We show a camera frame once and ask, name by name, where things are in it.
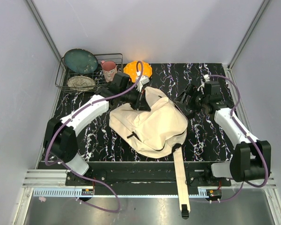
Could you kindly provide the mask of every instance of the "pink mug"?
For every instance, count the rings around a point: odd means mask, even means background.
[[[113,80],[114,75],[117,73],[117,64],[113,61],[101,61],[101,66],[106,82]]]

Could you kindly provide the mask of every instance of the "backpack strap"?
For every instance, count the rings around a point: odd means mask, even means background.
[[[173,156],[179,197],[179,207],[182,218],[187,219],[191,211],[191,206],[189,204],[182,148],[179,147],[176,151],[174,151]]]
[[[174,153],[176,151],[176,149],[180,148],[182,146],[182,144],[176,143],[173,147],[172,147],[172,153]]]
[[[134,132],[132,132],[132,134],[131,135],[129,135],[129,136],[127,136],[127,139],[129,139],[129,138],[131,138],[131,137],[136,137],[137,138],[137,140],[139,140],[140,141],[140,139],[139,139],[139,137],[137,136],[137,134],[136,133],[134,133]]]

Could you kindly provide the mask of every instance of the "metal rack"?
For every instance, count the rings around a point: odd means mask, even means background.
[[[95,92],[99,88],[103,87],[106,84],[102,67],[101,67],[101,61],[114,61],[117,64],[118,71],[123,71],[123,55],[121,53],[109,53],[109,54],[97,54],[94,55],[98,60],[98,67],[97,69],[90,74],[79,74],[72,70],[70,70],[65,62],[64,58],[62,57],[59,62],[59,68],[57,71],[56,79],[55,79],[55,86],[58,87],[61,91],[65,93],[75,93],[75,92],[82,92],[82,91],[88,91],[88,92]],[[59,71],[61,68],[64,68],[62,76],[59,76]],[[95,81],[95,85],[92,86],[79,86],[79,87],[69,87],[67,85],[67,82],[70,78],[76,77],[76,76],[86,76]]]

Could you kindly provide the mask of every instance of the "white plate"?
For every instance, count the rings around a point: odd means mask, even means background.
[[[96,82],[93,79],[91,79],[87,76],[75,76],[75,77],[70,78],[67,81],[67,85],[72,90],[88,91],[88,90],[92,90],[94,88],[94,87],[91,87],[91,86],[95,86]]]

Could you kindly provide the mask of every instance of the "metal floor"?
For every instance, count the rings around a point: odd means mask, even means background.
[[[223,190],[223,199],[233,195]],[[203,203],[191,200],[188,220],[181,218],[177,198],[121,198],[122,211],[107,213],[80,205],[75,199],[33,197],[25,225],[274,225],[274,220],[261,189],[244,189],[230,202]],[[94,198],[92,203],[116,208],[115,199]]]

